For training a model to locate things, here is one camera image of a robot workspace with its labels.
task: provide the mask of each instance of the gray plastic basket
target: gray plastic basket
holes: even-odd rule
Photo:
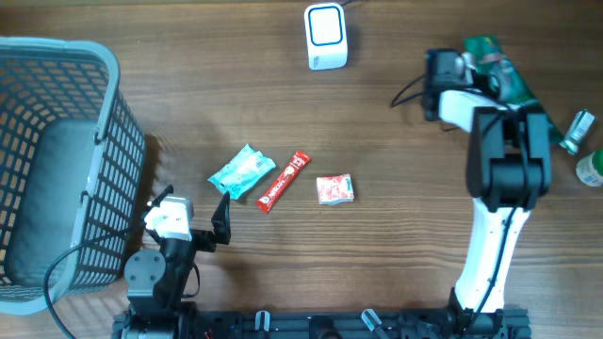
[[[0,38],[0,313],[45,309],[63,251],[130,226],[146,145],[119,82],[98,43]],[[113,282],[125,241],[69,256],[51,299]]]

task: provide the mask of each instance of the snack package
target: snack package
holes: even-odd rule
[[[302,151],[297,151],[293,155],[293,158],[289,162],[289,165],[283,170],[281,175],[276,178],[276,181],[272,183],[270,188],[264,193],[264,195],[255,202],[255,204],[262,210],[262,212],[268,214],[274,204],[283,195],[286,188],[291,185],[293,180],[297,178],[300,171],[310,162],[311,158]]]
[[[491,90],[499,93],[500,101],[519,107],[529,106],[530,109],[545,112],[519,71],[502,52],[497,38],[492,36],[469,38],[464,41],[464,48],[474,57],[477,72],[488,76],[488,85]],[[548,115],[547,118],[550,143],[557,144],[563,140],[563,136]]]
[[[351,187],[349,174],[317,178],[317,190],[320,204],[334,205],[354,201],[354,190]]]
[[[237,200],[275,167],[274,161],[247,144],[207,181],[214,184],[221,194],[230,192],[230,198]]]

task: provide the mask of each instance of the green package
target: green package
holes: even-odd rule
[[[469,38],[464,41],[464,48],[475,58],[477,72],[488,76],[490,89],[500,93],[500,101],[545,112],[519,71],[502,52],[497,38],[491,36]],[[546,116],[550,143],[558,144],[563,140],[563,136],[548,114]]]
[[[230,198],[237,200],[275,167],[272,159],[247,144],[207,181],[214,184],[221,194],[230,192]]]

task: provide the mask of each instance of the green bottle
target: green bottle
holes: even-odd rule
[[[603,149],[578,161],[576,174],[588,186],[603,186]]]

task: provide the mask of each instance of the white box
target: white box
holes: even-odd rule
[[[303,14],[310,70],[329,70],[348,62],[343,8],[336,3],[312,5]]]

